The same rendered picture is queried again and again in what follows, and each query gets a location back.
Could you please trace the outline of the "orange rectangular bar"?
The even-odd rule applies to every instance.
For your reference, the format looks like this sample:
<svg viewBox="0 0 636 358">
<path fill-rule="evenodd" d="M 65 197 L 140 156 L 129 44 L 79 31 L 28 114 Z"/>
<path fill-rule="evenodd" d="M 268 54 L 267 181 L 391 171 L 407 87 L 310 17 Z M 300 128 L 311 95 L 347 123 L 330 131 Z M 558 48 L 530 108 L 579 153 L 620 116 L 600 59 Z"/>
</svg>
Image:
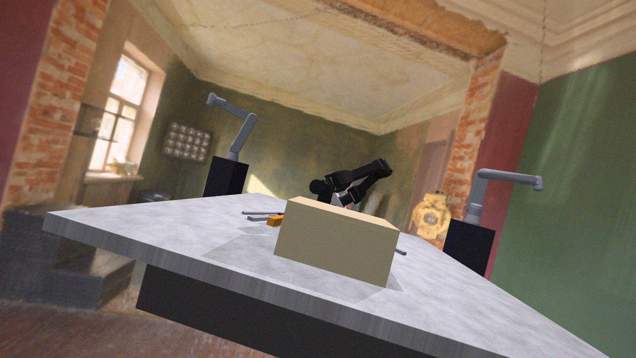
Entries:
<svg viewBox="0 0 636 358">
<path fill-rule="evenodd" d="M 274 216 L 274 217 L 268 217 L 267 219 L 267 226 L 281 226 L 282 220 L 283 220 L 283 216 L 284 215 L 279 215 L 279 216 Z"/>
</svg>

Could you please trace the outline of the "tan rectangular box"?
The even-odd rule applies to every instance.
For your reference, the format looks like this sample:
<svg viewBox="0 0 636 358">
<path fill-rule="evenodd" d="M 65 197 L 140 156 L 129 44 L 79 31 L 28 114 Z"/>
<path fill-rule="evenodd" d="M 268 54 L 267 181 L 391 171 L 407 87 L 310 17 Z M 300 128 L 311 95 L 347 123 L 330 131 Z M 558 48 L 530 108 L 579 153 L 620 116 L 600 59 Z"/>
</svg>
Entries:
<svg viewBox="0 0 636 358">
<path fill-rule="evenodd" d="M 383 218 L 298 196 L 273 254 L 386 288 L 399 234 Z"/>
</svg>

